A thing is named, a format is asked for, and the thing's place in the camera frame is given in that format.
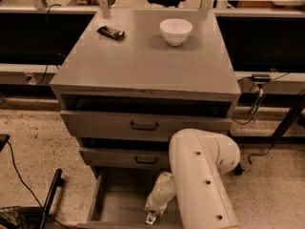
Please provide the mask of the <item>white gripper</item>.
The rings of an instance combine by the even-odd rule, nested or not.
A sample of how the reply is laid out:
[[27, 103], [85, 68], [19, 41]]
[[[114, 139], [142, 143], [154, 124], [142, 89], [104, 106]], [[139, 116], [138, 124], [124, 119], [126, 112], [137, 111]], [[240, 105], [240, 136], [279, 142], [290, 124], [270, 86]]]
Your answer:
[[173, 175], [169, 172], [162, 172], [150, 194], [147, 197], [144, 210], [146, 212], [156, 213], [162, 217], [168, 207], [168, 203], [175, 197], [175, 187]]

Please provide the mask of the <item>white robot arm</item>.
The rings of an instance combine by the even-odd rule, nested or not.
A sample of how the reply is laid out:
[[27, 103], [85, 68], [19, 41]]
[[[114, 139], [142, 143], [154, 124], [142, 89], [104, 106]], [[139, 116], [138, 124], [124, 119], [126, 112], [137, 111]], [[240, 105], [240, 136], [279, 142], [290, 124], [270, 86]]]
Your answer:
[[176, 198], [184, 229], [236, 228], [238, 220], [220, 176], [239, 160], [238, 145], [226, 135], [178, 131], [170, 141], [171, 170], [158, 176], [148, 195], [145, 222], [154, 225]]

